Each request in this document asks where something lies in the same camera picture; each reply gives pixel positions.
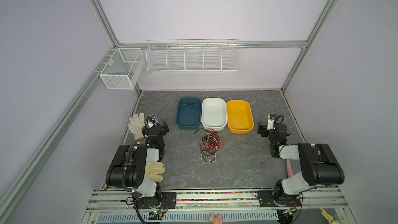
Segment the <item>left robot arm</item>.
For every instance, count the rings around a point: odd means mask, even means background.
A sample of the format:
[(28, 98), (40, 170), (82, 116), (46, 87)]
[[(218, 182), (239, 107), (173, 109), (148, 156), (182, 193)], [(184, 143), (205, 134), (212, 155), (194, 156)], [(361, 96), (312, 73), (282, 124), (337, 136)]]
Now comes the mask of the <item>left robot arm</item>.
[(161, 188), (146, 172), (150, 166), (159, 165), (165, 153), (163, 137), (169, 132), (166, 121), (148, 124), (143, 129), (145, 143), (120, 145), (106, 173), (109, 187), (123, 189), (134, 198), (140, 208), (156, 208), (162, 205)]

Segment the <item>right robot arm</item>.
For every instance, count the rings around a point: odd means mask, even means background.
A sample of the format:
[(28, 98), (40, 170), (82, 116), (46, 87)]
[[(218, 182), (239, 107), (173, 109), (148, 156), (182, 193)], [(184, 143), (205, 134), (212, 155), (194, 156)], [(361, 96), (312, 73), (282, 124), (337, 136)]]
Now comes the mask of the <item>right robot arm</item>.
[(317, 187), (341, 185), (345, 181), (343, 169), (328, 144), (288, 145), (288, 131), (284, 124), (277, 124), (274, 129), (260, 125), (258, 134), (268, 138), (273, 158), (300, 162), (298, 173), (276, 183), (271, 196), (276, 205), (285, 206), (301, 193)]

